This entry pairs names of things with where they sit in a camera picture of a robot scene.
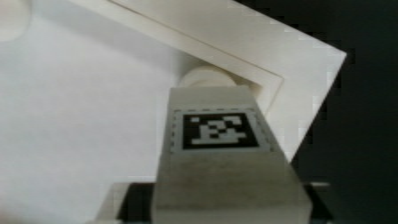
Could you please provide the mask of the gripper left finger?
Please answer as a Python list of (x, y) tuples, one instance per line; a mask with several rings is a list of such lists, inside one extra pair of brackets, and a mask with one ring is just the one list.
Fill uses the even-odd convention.
[(111, 186), (96, 218), (87, 224), (153, 224), (151, 182), (119, 182)]

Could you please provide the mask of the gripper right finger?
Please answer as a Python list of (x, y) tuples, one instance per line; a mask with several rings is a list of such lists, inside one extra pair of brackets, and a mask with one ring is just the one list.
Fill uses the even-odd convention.
[(313, 203), (310, 224), (338, 224), (331, 204), (331, 185), (310, 182), (304, 184), (304, 190)]

